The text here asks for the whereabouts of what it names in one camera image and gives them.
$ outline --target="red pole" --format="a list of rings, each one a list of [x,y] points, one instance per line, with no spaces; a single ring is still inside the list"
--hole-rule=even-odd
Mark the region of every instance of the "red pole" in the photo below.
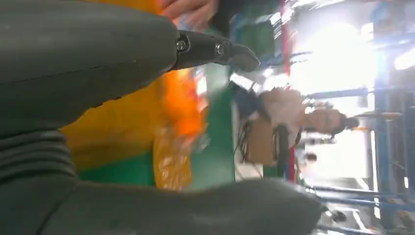
[[[288,77],[291,75],[291,64],[290,64],[290,54],[291,48],[289,43],[289,29],[287,24],[285,24],[282,19],[285,13],[285,0],[280,0],[280,15],[281,15],[281,36],[282,36],[282,55],[284,60],[285,72]],[[295,155],[294,148],[290,149],[290,161],[289,161],[289,175],[288,178],[290,181],[295,182]]]

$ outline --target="wire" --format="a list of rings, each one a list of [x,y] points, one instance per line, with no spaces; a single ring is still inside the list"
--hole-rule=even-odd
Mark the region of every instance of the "wire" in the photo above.
[[[233,158],[235,158],[237,151],[239,150],[242,155],[242,161],[241,163],[246,164],[250,163],[248,161],[247,155],[248,155],[248,143],[247,143],[247,133],[249,132],[249,122],[241,123],[238,129],[238,138],[236,147],[233,150]],[[255,171],[258,173],[258,176],[262,179],[262,173],[259,170],[258,166],[254,163],[250,163],[252,167],[255,169]],[[235,165],[235,172],[241,178],[241,180],[246,180],[243,174],[240,172],[239,167]]]

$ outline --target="person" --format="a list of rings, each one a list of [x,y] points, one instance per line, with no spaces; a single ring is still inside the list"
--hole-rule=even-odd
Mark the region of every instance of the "person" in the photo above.
[[[274,88],[261,94],[260,98],[271,126],[285,125],[288,128],[290,147],[298,143],[302,131],[336,135],[359,126],[357,118],[346,117],[336,109],[317,108],[306,113],[304,99],[297,90]]]
[[[298,165],[306,166],[314,164],[317,161],[317,155],[315,153],[307,153],[296,149],[296,160]]]
[[[302,131],[333,136],[359,125],[358,119],[347,118],[335,109],[316,109],[306,113],[303,97],[296,90],[274,88],[262,93],[258,99],[262,103],[266,117],[256,115],[257,118],[251,118],[247,133],[247,159],[256,164],[277,163],[277,150],[283,149],[276,146],[274,141],[278,135],[275,130],[279,126],[287,128],[288,136],[284,138],[288,139],[288,147],[291,148],[300,142]]]
[[[203,31],[210,24],[224,36],[229,36],[231,18],[248,0],[159,0],[162,15],[175,20],[186,15],[186,23],[193,29]]]
[[[297,170],[301,173],[307,171],[307,167],[317,162],[317,155],[311,152],[305,152],[304,149],[295,149]]]

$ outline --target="orange bag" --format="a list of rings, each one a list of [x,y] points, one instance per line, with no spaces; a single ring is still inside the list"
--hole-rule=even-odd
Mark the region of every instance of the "orange bag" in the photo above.
[[[157,0],[91,1],[160,12]],[[144,153],[153,146],[156,185],[170,189],[188,185],[190,146],[176,143],[182,140],[192,143],[206,127],[196,95],[197,83],[190,72],[169,72],[149,87],[90,109],[77,122],[64,127],[62,131],[77,168],[110,164]],[[171,130],[169,135],[163,135],[165,129]],[[175,158],[180,164],[175,167],[166,164],[170,156],[180,154],[182,157]]]

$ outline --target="finger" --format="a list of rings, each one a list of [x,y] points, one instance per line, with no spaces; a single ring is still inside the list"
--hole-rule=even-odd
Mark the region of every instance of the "finger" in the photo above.
[[[190,13],[186,22],[193,26],[207,24],[207,22],[215,15],[216,11],[216,1],[210,0],[208,4]]]
[[[162,15],[175,19],[200,7],[203,2],[204,0],[176,0],[164,9]]]
[[[164,10],[168,5],[177,0],[158,0],[160,7]]]
[[[209,23],[208,22],[203,22],[203,23],[198,23],[196,25],[194,25],[193,30],[197,31],[197,32],[205,32],[209,27]]]

